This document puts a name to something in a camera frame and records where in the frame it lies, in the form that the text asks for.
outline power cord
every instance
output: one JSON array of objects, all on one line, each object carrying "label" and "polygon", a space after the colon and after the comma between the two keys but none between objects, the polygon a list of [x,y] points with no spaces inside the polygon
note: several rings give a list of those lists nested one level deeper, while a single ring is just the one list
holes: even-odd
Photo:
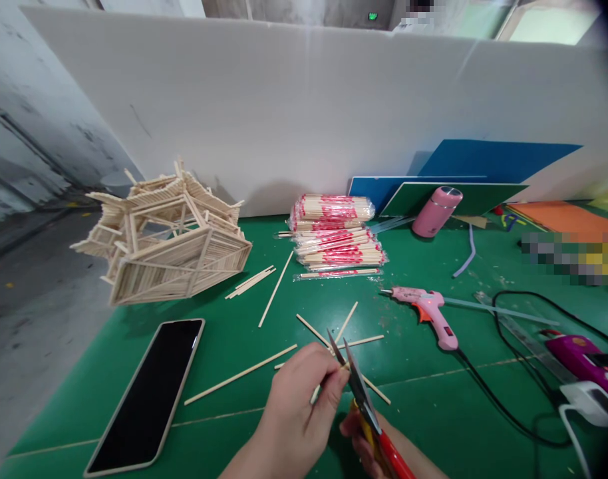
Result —
[{"label": "power cord", "polygon": [[[601,330],[595,328],[594,326],[586,323],[584,320],[580,319],[577,315],[574,315],[573,313],[571,313],[567,309],[562,308],[557,303],[555,303],[552,299],[547,298],[546,296],[544,296],[542,294],[535,293],[534,291],[499,291],[499,293],[495,294],[495,296],[492,297],[492,305],[493,305],[493,307],[497,306],[497,298],[499,296],[503,296],[503,295],[507,295],[507,294],[531,295],[531,296],[536,296],[539,299],[543,299],[546,303],[548,303],[549,305],[555,307],[558,311],[561,311],[563,314],[565,314],[566,316],[568,316],[573,321],[576,321],[577,323],[579,323],[584,328],[589,329],[590,331],[598,334],[599,336],[601,336],[604,340],[606,340],[608,342],[608,335],[607,334],[605,334]],[[499,316],[498,316],[498,314],[497,314],[496,311],[494,312],[494,316],[495,316],[495,320],[497,322],[499,322]]]},{"label": "power cord", "polygon": [[[551,299],[547,298],[546,296],[543,296],[539,293],[535,293],[533,291],[500,291],[499,293],[495,294],[495,296],[493,296],[493,298],[492,298],[493,307],[497,306],[497,299],[499,296],[507,295],[507,294],[532,295],[532,296],[536,296],[540,299],[543,299],[548,304],[555,307],[557,310],[561,311],[563,314],[565,314],[572,320],[578,322],[580,325],[582,325],[585,328],[598,334],[599,336],[601,336],[608,342],[608,335],[606,335],[602,331],[598,330],[594,326],[584,322],[578,316],[570,313],[568,310],[562,308],[560,305],[558,305]],[[511,412],[504,406],[504,404],[499,400],[499,398],[492,392],[492,390],[490,389],[490,387],[488,386],[486,381],[481,377],[479,372],[476,370],[475,366],[472,365],[472,363],[470,362],[470,359],[468,359],[466,354],[464,354],[464,352],[461,349],[458,349],[455,352],[459,355],[461,360],[470,369],[470,372],[472,373],[473,377],[476,379],[478,384],[481,386],[482,390],[489,396],[489,398],[497,406],[497,408],[499,408],[499,410],[506,416],[506,418],[522,434],[524,434],[530,440],[532,440],[538,444],[541,444],[541,445],[544,445],[547,447],[551,447],[551,448],[565,448],[565,447],[569,446],[570,444],[573,444],[575,449],[577,450],[577,455],[579,456],[579,460],[581,462],[581,467],[584,469],[584,472],[587,472],[587,465],[585,463],[585,458],[583,457],[581,447],[579,446],[577,438],[574,435],[574,433],[572,432],[569,422],[567,421],[567,418],[565,417],[565,412],[572,407],[569,406],[568,404],[558,404],[557,403],[557,401],[555,399],[555,393],[554,393],[553,389],[551,388],[550,384],[543,377],[541,371],[539,371],[534,364],[532,364],[530,361],[528,361],[528,359],[518,349],[516,349],[512,344],[510,344],[508,342],[508,340],[506,339],[506,337],[504,336],[504,333],[503,333],[502,327],[501,327],[501,323],[499,321],[499,315],[497,314],[496,311],[494,312],[494,317],[495,317],[495,325],[497,327],[497,332],[498,332],[500,338],[502,339],[502,341],[506,344],[506,346],[510,349],[510,351],[512,351],[512,353],[515,355],[515,357],[517,359],[521,359],[520,362],[524,365],[524,367],[526,368],[526,371],[528,371],[528,373],[533,378],[533,380],[537,383],[537,385],[542,389],[542,391],[544,392],[546,397],[550,400],[551,404],[555,408],[557,408],[557,407],[559,408],[559,413],[561,415],[561,419],[564,422],[566,429],[568,430],[568,435],[570,436],[569,440],[566,440],[563,442],[552,441],[550,439],[546,439],[546,438],[540,436],[539,434],[536,434],[535,432],[530,430],[528,427],[526,427],[522,422],[520,422],[515,416],[513,416],[511,414]]]},{"label": "power cord", "polygon": [[572,441],[572,445],[575,447],[575,452],[577,453],[577,457],[579,458],[579,463],[581,465],[581,469],[583,469],[583,475],[585,479],[591,479],[590,469],[588,468],[588,463],[585,460],[585,456],[583,455],[583,450],[581,449],[581,445],[579,444],[579,439],[577,439],[577,435],[572,430],[572,426],[568,421],[568,417],[566,416],[566,411],[576,410],[575,407],[570,404],[562,404],[559,406],[559,416],[563,421],[563,425],[565,426],[566,431],[568,431],[568,436],[570,436],[570,440]]},{"label": "power cord", "polygon": [[468,359],[464,352],[461,349],[457,349],[455,353],[459,355],[461,360],[470,369],[470,372],[472,373],[473,377],[477,380],[484,392],[490,397],[492,402],[524,436],[526,436],[533,442],[550,448],[565,448],[571,444],[570,440],[566,440],[564,442],[556,442],[550,439],[546,439],[528,429],[528,427],[526,427],[521,421],[519,421],[515,416],[511,414],[511,412],[506,408],[506,406],[504,406],[504,404],[499,400],[495,393],[492,392],[492,389],[488,386],[486,381],[484,381],[484,378],[480,376],[480,374],[477,372],[477,369],[475,368],[475,366],[472,365],[470,359]]}]

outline black cable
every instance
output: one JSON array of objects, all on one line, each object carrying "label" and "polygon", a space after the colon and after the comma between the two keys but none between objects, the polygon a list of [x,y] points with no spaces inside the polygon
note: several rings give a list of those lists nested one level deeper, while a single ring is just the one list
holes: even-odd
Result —
[{"label": "black cable", "polygon": [[564,442],[551,441],[550,439],[546,439],[544,437],[541,437],[538,434],[535,434],[530,429],[528,429],[526,426],[524,426],[524,424],[522,422],[520,422],[515,416],[513,416],[508,409],[506,409],[506,407],[502,404],[502,402],[499,400],[499,398],[497,396],[495,396],[495,394],[492,392],[492,390],[490,389],[490,387],[488,386],[486,381],[484,381],[484,378],[482,378],[480,376],[480,374],[477,372],[477,369],[475,369],[475,366],[472,365],[472,363],[470,362],[470,359],[468,359],[468,357],[464,354],[464,352],[461,349],[457,349],[455,351],[455,353],[457,353],[459,355],[459,357],[461,358],[461,360],[466,364],[466,366],[468,366],[468,368],[470,369],[470,372],[472,373],[474,378],[477,380],[477,382],[479,383],[481,388],[484,390],[484,392],[490,397],[492,402],[499,408],[499,410],[508,418],[508,420],[524,436],[526,436],[527,438],[529,438],[530,440],[532,440],[538,444],[541,444],[543,446],[548,446],[551,448],[565,448],[571,444],[570,439],[568,439]]},{"label": "black cable", "polygon": [[[539,293],[535,293],[533,291],[500,291],[499,293],[495,294],[495,296],[492,297],[492,305],[493,305],[493,307],[496,307],[496,305],[497,305],[497,298],[499,296],[502,296],[502,295],[505,295],[505,294],[532,295],[532,296],[538,297],[539,299],[543,299],[546,303],[548,303],[551,306],[555,307],[556,309],[558,309],[559,311],[561,311],[563,314],[565,314],[566,316],[568,316],[570,319],[578,322],[584,328],[587,328],[590,331],[598,334],[599,336],[601,336],[604,340],[606,340],[608,342],[608,335],[607,334],[605,334],[604,332],[602,332],[599,329],[595,328],[594,326],[586,323],[584,320],[580,319],[578,316],[574,315],[570,311],[562,308],[557,303],[555,303],[554,301],[552,301],[552,299],[548,299],[546,296],[541,295]],[[494,313],[494,315],[495,315],[495,318],[497,320],[499,320],[499,317],[498,317],[498,315],[497,315],[496,312]]]},{"label": "black cable", "polygon": [[[493,296],[493,298],[492,298],[492,305],[493,305],[493,307],[497,306],[497,298],[499,296],[505,295],[505,294],[533,295],[533,296],[536,296],[536,297],[538,297],[540,299],[543,299],[548,304],[554,306],[556,309],[558,309],[559,311],[561,311],[563,314],[567,315],[568,317],[572,318],[574,321],[578,322],[579,324],[581,324],[585,328],[588,328],[589,330],[593,331],[594,333],[598,334],[599,336],[601,336],[602,338],[604,338],[606,341],[608,341],[608,335],[607,334],[605,334],[602,331],[598,330],[594,326],[592,326],[592,325],[584,322],[583,320],[581,320],[580,318],[578,318],[576,315],[574,315],[574,314],[570,313],[568,310],[562,308],[561,306],[559,306],[557,303],[555,303],[551,299],[548,299],[546,296],[543,296],[543,295],[541,295],[539,293],[534,293],[533,291],[500,291],[499,293],[495,294],[495,296]],[[550,400],[550,402],[552,403],[552,405],[554,407],[557,407],[558,404],[555,403],[554,392],[553,392],[552,388],[550,387],[550,385],[548,384],[548,382],[546,381],[546,379],[541,374],[541,371],[539,371],[535,367],[535,365],[533,365],[532,363],[530,363],[526,359],[526,357],[519,352],[519,350],[517,350],[512,344],[510,344],[508,342],[508,340],[506,339],[506,337],[504,336],[504,333],[502,331],[501,323],[499,321],[499,315],[497,314],[496,311],[494,311],[494,317],[495,317],[495,324],[496,324],[496,327],[497,327],[497,332],[499,333],[499,336],[501,337],[502,341],[506,344],[506,346],[508,346],[508,348],[512,351],[512,353],[515,355],[515,357],[517,357],[518,359],[521,358],[523,360],[524,367],[526,367],[526,370],[531,375],[531,377],[533,378],[533,380],[539,385],[539,387],[541,387],[543,389],[543,392],[548,397],[548,399]],[[568,440],[566,440],[564,442],[555,442],[555,441],[551,441],[550,439],[546,439],[544,437],[541,437],[540,435],[538,435],[538,434],[534,433],[533,431],[531,431],[530,429],[528,429],[522,422],[520,422],[515,416],[513,416],[508,409],[506,409],[506,407],[499,400],[499,398],[492,392],[492,390],[490,389],[490,387],[488,386],[488,384],[486,383],[486,381],[481,377],[481,375],[479,374],[479,372],[477,371],[477,369],[475,369],[475,366],[472,365],[472,363],[470,362],[470,359],[468,359],[468,357],[464,354],[464,352],[461,349],[457,349],[455,352],[459,355],[459,357],[461,358],[461,360],[470,369],[470,372],[472,373],[473,377],[479,383],[479,385],[484,390],[484,392],[489,396],[489,398],[491,399],[491,401],[499,408],[499,410],[506,416],[506,418],[508,418],[508,420],[522,434],[524,434],[530,440],[532,440],[532,441],[534,441],[534,442],[536,442],[538,444],[542,444],[544,446],[548,446],[548,447],[551,447],[551,448],[565,448],[565,447],[567,447],[567,446],[569,446],[571,444],[570,439],[568,439]]]}]

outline concrete floor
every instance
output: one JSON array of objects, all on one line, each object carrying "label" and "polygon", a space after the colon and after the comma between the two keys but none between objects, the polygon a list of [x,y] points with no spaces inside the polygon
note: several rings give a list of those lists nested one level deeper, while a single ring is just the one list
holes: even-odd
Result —
[{"label": "concrete floor", "polygon": [[0,465],[111,316],[106,262],[69,249],[98,217],[72,213],[0,258]]}]

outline hand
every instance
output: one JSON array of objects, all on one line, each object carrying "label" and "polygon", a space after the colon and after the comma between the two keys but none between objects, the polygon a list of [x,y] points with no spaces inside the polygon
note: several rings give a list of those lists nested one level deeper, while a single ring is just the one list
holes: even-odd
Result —
[{"label": "hand", "polygon": [[321,344],[300,349],[274,376],[255,434],[220,477],[303,478],[324,452],[349,377]]},{"label": "hand", "polygon": [[[417,479],[448,479],[405,435],[391,426],[384,416],[377,411],[375,411],[375,415],[380,427],[386,432],[395,448],[404,458],[404,462]],[[384,475],[381,466],[375,461],[373,448],[362,435],[359,411],[351,411],[339,425],[339,430],[344,437],[352,438],[353,449],[355,449],[355,452],[359,456],[362,466],[364,466],[364,471],[371,478],[389,479]]]}]

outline chopstick bundle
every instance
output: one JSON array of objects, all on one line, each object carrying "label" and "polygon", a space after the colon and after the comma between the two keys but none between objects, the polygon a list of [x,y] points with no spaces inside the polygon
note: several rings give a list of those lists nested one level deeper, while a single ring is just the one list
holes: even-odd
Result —
[{"label": "chopstick bundle", "polygon": [[[335,270],[386,263],[388,258],[377,237],[364,225],[374,215],[373,204],[363,196],[302,195],[287,221],[291,231],[277,234],[297,244],[297,261],[313,271],[305,273],[312,276],[295,279],[342,277],[342,272]],[[349,271],[348,275],[362,274],[356,269]]]},{"label": "chopstick bundle", "polygon": [[338,269],[355,269],[358,267],[376,267],[380,263],[312,263],[305,265],[307,271],[311,273],[316,271],[336,271]]},{"label": "chopstick bundle", "polygon": [[316,273],[302,273],[293,277],[294,281],[303,279],[320,279],[326,277],[348,277],[348,276],[377,276],[382,274],[379,268],[370,269],[345,269],[342,271],[320,271]]},{"label": "chopstick bundle", "polygon": [[293,216],[298,220],[357,219],[368,221],[375,207],[364,196],[330,196],[305,194],[295,202]]},{"label": "chopstick bundle", "polygon": [[321,230],[343,230],[348,228],[357,228],[363,225],[361,220],[341,219],[341,220],[298,220],[291,217],[288,220],[289,228],[294,232],[312,232]]},{"label": "chopstick bundle", "polygon": [[351,231],[339,230],[337,233],[327,234],[319,236],[317,238],[295,238],[295,243],[301,249],[307,247],[315,247],[316,245],[330,245],[331,243],[337,243],[338,241],[345,241],[351,238],[357,238],[359,236],[369,236],[370,230],[368,228],[353,228]]}]

